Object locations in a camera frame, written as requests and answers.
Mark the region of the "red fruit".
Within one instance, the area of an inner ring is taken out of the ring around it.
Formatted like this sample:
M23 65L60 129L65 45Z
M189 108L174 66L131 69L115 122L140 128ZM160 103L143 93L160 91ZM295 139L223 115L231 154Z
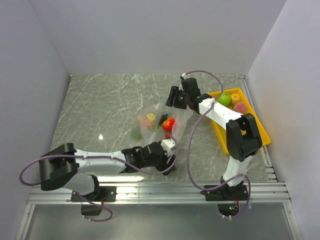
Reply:
M166 119L163 123L162 123L162 129L166 132L166 133L171 133L173 130L173 126L175 124L176 120L173 117L170 117L168 119Z

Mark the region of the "clear plastic bag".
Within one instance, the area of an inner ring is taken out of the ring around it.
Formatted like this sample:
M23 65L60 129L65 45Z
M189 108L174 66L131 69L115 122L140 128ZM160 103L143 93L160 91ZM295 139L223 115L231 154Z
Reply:
M162 100L140 110L133 118L130 137L139 146L174 137L180 141L188 120L193 115L189 108L166 105Z

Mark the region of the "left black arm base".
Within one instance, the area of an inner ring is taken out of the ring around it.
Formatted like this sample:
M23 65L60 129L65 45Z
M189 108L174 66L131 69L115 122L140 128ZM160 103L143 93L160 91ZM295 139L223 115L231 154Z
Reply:
M81 203L80 212L84 218L93 222L103 222L110 220L113 212L106 206L106 203L114 203L116 201L116 186L101 186L98 190L87 196L82 196L75 191L72 192L70 201L72 203ZM106 219L97 219L103 211L109 212Z

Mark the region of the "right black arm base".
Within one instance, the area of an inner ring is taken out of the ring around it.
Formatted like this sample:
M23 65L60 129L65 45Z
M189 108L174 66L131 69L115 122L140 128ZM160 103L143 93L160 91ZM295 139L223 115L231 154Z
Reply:
M250 207L251 187L241 182L237 186L228 184L212 191L201 191L206 202L217 202L217 209L223 218L239 217Z

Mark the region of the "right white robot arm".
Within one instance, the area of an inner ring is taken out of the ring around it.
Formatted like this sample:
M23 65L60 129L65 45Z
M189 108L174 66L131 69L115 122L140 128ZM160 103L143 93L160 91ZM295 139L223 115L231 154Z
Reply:
M241 114L220 104L216 97L201 93L194 77L181 77L180 86L172 86L167 99L167 106L178 109L191 109L199 114L190 136L204 118L220 125L226 132L226 147L229 153L227 168L221 177L220 184L205 188L198 185L188 169L191 183L199 190L213 192L220 189L221 196L226 200L233 199L239 186L247 177L247 166L253 156L263 146L263 141L255 117L251 113Z

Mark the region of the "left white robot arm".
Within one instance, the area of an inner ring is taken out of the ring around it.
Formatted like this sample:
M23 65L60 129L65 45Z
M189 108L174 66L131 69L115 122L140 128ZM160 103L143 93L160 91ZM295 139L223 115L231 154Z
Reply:
M177 153L172 139L111 153L84 151L66 143L46 153L39 162L40 187L43 191L69 189L95 201L101 195L95 172L144 173L146 168L154 167L157 174L166 176L175 169Z

